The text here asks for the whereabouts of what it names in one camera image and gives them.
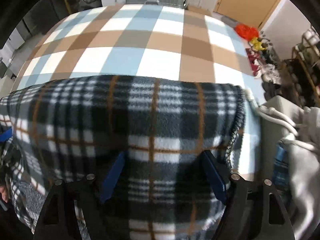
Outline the person left hand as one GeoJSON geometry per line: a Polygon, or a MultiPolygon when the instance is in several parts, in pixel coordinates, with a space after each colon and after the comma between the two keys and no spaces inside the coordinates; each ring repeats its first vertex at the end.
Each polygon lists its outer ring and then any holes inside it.
{"type": "Polygon", "coordinates": [[[1,194],[2,200],[7,203],[9,200],[9,195],[8,195],[8,189],[5,185],[0,186],[0,194],[1,194]]]}

